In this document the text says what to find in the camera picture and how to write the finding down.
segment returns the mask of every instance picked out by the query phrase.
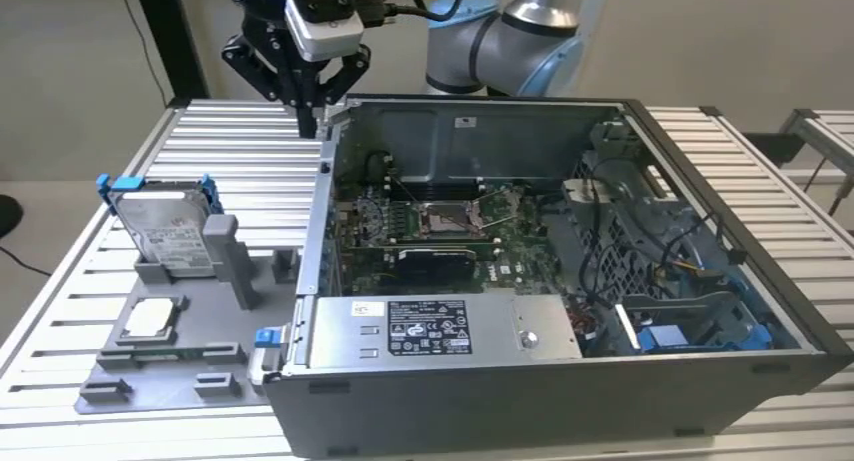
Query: white wall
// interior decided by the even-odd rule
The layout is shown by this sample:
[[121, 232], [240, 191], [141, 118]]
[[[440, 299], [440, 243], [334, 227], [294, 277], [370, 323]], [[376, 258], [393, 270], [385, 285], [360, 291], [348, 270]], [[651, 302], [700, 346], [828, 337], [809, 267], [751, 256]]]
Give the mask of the white wall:
[[[412, 4], [410, 0], [389, 1]], [[183, 7], [212, 96], [260, 99], [260, 95], [220, 59], [225, 40], [240, 31], [240, 8], [230, 0], [183, 0]], [[353, 91], [420, 92], [426, 63], [426, 21], [413, 16], [397, 16], [396, 24], [366, 30], [362, 43], [372, 51], [370, 69]]]
[[162, 106], [121, 0], [0, 0], [0, 96], [0, 180], [123, 168]]
[[[213, 96], [257, 98], [218, 58], [240, 9], [229, 0], [183, 4]], [[849, 4], [604, 0], [574, 94], [716, 105], [747, 130], [776, 129], [796, 106], [854, 108]], [[373, 65], [357, 91], [421, 89], [425, 24], [400, 17], [368, 31]], [[0, 0], [0, 68], [0, 179], [118, 171], [161, 113], [121, 1]]]
[[576, 94], [713, 105], [743, 130], [854, 108], [854, 0], [606, 0]]

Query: table surface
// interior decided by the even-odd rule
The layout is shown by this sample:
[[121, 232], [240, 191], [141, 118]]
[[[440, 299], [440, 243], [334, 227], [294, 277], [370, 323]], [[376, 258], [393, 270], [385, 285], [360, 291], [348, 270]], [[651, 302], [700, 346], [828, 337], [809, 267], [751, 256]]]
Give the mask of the table surface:
[[[721, 117], [651, 108], [724, 201], [854, 345], [854, 241]], [[216, 180], [237, 238], [261, 255], [301, 246], [318, 142], [280, 106], [194, 101], [169, 109], [123, 174]], [[266, 406], [78, 415], [77, 386], [135, 281], [135, 251], [101, 207], [0, 348], [0, 458], [290, 459]], [[849, 460], [854, 369], [812, 392], [763, 403], [723, 434], [677, 440], [417, 455], [418, 460]]]

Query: floor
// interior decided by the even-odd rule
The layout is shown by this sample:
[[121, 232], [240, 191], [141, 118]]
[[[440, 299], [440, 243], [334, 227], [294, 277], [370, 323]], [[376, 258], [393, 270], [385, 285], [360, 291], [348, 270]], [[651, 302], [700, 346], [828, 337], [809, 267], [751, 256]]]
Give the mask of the floor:
[[[53, 271], [89, 221], [98, 198], [93, 181], [0, 182], [23, 206], [23, 219], [0, 246], [31, 266]], [[0, 340], [5, 340], [46, 278], [0, 253]]]

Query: warning label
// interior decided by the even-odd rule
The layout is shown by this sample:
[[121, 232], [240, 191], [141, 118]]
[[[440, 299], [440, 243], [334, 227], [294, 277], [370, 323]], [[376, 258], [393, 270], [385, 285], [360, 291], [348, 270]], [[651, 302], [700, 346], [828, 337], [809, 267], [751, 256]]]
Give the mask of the warning label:
[[394, 356], [470, 354], [465, 301], [390, 301], [388, 352]]
[[150, 251], [166, 270], [210, 267], [201, 234], [194, 227], [147, 228], [142, 233]]

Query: hard drive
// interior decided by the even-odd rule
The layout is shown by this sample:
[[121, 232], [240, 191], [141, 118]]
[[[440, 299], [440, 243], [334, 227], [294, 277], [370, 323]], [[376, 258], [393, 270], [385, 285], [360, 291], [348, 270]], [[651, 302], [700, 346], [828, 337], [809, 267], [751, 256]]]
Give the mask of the hard drive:
[[98, 192], [123, 223], [141, 259], [158, 263], [175, 278], [213, 276], [201, 237], [208, 216], [221, 213], [212, 179], [205, 176], [186, 182], [119, 177], [107, 186], [109, 177], [101, 178]]

